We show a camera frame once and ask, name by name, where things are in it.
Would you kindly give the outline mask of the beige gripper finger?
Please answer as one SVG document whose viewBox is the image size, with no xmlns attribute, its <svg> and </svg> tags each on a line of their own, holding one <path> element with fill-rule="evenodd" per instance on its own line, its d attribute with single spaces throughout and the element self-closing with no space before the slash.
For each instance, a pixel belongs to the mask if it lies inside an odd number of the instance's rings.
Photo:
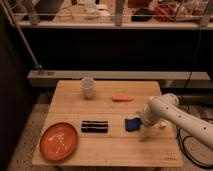
<svg viewBox="0 0 213 171">
<path fill-rule="evenodd" d="M 150 135 L 150 131 L 151 131 L 151 128 L 150 127 L 145 127 L 145 126 L 141 126 L 140 127 L 140 139 L 141 140 L 146 140 L 149 135 Z"/>
</svg>

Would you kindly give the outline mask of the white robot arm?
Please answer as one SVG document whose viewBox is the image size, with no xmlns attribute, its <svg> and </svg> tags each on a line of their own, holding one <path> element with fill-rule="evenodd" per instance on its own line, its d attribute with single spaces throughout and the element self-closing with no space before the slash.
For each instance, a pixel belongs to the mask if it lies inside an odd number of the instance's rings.
<svg viewBox="0 0 213 171">
<path fill-rule="evenodd" d="M 161 119 L 168 120 L 213 150 L 213 124 L 187 114 L 178 105 L 179 99 L 172 93 L 151 96 L 140 114 L 142 125 L 152 127 Z"/>
</svg>

